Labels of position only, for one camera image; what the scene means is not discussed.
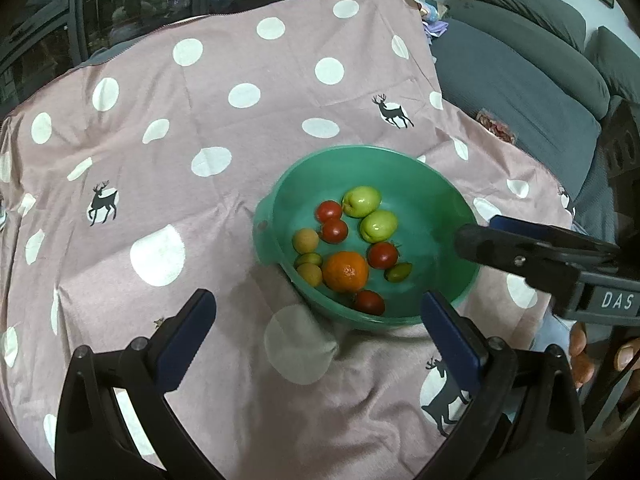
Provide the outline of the person's right hand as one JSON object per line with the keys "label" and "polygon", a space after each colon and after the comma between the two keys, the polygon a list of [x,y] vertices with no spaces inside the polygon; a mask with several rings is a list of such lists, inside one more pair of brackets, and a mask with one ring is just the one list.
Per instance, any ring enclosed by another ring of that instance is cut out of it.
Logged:
{"label": "person's right hand", "polygon": [[[580,388],[588,384],[596,374],[600,361],[604,359],[608,345],[604,341],[598,344],[590,344],[587,338],[587,330],[584,323],[577,322],[570,329],[570,367],[574,385]],[[626,393],[639,391],[639,339],[631,339],[624,342],[614,353],[614,370],[619,373],[631,372]]]}

